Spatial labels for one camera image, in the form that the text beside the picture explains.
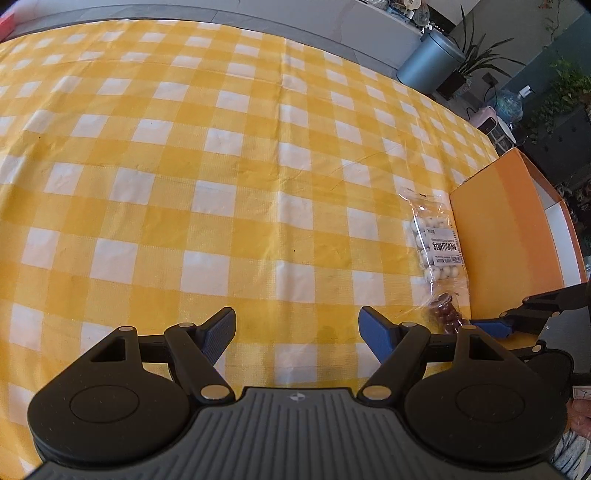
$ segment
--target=person's hand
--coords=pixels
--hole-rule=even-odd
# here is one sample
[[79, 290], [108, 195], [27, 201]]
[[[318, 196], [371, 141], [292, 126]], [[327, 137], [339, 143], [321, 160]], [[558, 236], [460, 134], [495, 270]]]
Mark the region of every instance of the person's hand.
[[570, 429], [591, 440], [591, 400], [569, 400], [566, 404]]

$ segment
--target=logo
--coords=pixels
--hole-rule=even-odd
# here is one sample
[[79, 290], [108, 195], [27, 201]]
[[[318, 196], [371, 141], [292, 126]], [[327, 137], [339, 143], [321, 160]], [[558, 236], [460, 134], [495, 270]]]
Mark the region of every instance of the logo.
[[306, 396], [303, 393], [296, 392], [296, 393], [290, 395], [289, 399], [293, 400], [295, 402], [301, 402], [306, 399]]

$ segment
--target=product label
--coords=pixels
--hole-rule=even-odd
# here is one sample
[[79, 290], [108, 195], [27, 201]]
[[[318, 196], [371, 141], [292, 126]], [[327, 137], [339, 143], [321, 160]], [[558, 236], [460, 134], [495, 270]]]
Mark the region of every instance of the product label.
[[456, 233], [449, 228], [427, 228], [427, 242], [436, 266], [462, 265]]
[[591, 400], [591, 385], [573, 385], [575, 400]]

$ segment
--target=electrical outlet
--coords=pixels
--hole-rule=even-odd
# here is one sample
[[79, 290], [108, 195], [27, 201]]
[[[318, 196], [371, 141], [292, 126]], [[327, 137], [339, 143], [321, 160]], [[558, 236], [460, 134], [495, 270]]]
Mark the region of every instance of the electrical outlet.
[[491, 87], [494, 87], [497, 83], [499, 83], [499, 81], [496, 78], [494, 78], [490, 73], [485, 73], [482, 76], [482, 80], [484, 80], [486, 84], [490, 85]]

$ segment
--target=gray floor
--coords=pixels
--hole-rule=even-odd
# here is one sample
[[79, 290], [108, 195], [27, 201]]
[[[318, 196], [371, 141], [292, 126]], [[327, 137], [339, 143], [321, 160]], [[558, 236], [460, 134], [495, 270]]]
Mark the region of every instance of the gray floor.
[[30, 22], [17, 26], [10, 38], [19, 37], [28, 33], [33, 33], [51, 28], [65, 27], [67, 25], [87, 23], [99, 20], [112, 20], [120, 18], [158, 18], [171, 20], [193, 20], [201, 22], [212, 22], [222, 25], [232, 25], [234, 27], [246, 28], [248, 30], [259, 31], [316, 47], [343, 57], [344, 59], [358, 63], [382, 75], [394, 78], [396, 70], [385, 63], [369, 57], [360, 51], [346, 47], [341, 43], [335, 42], [325, 37], [290, 27], [262, 18], [249, 17], [247, 15], [235, 14], [231, 12], [212, 10], [209, 8], [181, 7], [175, 5], [121, 5], [111, 7], [83, 8], [62, 12], [55, 15], [37, 18]]

